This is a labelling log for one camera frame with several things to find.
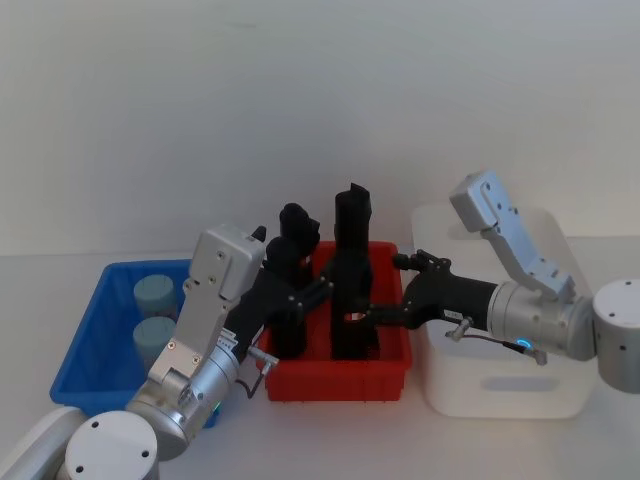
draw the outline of blue plastic bin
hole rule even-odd
[[[143,320],[133,287],[147,275],[167,275],[173,280],[181,309],[189,263],[150,260],[108,265],[51,386],[51,400],[78,407],[90,417],[123,410],[146,380],[133,343],[133,329]],[[218,410],[206,428],[213,426]]]

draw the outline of white wall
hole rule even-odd
[[[373,236],[498,169],[571,234],[640,233],[635,0],[0,2],[0,253],[188,249],[296,200]]]

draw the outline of red plastic bin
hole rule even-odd
[[[334,242],[320,242],[313,255],[317,275],[333,257]],[[397,304],[402,301],[400,272],[391,257],[396,246],[370,242],[373,267],[371,302]],[[282,360],[266,379],[269,400],[275,402],[308,401],[394,401],[400,399],[406,371],[411,366],[411,348],[407,330],[377,327],[380,344],[376,360],[331,360],[329,327],[331,306],[326,302],[307,316],[307,350],[295,360]],[[267,330],[260,347],[271,351]]]

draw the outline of white plastic bin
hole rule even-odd
[[[541,253],[571,272],[579,295],[590,288],[554,217],[539,208],[520,208],[524,223]],[[509,280],[491,245],[466,231],[448,204],[427,205],[413,212],[413,241],[452,261],[456,275],[500,283]],[[559,419],[578,414],[597,378],[597,362],[578,362],[549,355],[540,367],[499,345],[444,334],[452,324],[434,320],[420,328],[418,362],[426,400],[443,415],[475,418]],[[484,333],[470,330],[469,333]]]

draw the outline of white table surface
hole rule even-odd
[[[640,238],[570,244],[593,288],[640,277]],[[0,457],[55,408],[49,388],[102,269],[188,256],[0,257]],[[254,374],[253,367],[246,372]],[[218,425],[161,465],[162,480],[640,477],[640,395],[599,381],[572,420],[462,420],[437,414],[415,382],[409,374],[399,402],[368,404],[270,403],[264,390],[249,401],[235,388]]]

